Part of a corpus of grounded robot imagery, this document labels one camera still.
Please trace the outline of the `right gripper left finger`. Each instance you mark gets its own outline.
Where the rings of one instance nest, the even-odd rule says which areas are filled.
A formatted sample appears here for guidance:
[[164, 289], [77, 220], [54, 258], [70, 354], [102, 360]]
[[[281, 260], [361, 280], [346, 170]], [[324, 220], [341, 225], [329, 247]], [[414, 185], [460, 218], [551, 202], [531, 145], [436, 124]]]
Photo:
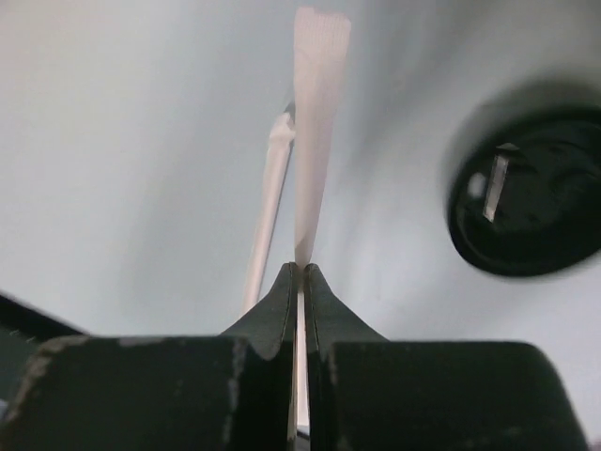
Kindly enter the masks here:
[[5, 450], [291, 450], [297, 268], [213, 336], [97, 336], [10, 299], [33, 346], [1, 418]]

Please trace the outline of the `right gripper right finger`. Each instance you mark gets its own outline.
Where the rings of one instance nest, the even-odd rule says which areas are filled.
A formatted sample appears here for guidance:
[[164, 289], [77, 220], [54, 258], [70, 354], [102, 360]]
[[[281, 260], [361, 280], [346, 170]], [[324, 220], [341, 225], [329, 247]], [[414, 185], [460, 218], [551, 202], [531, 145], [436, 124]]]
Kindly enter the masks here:
[[391, 341], [303, 273], [315, 450], [585, 450], [562, 380], [535, 346]]

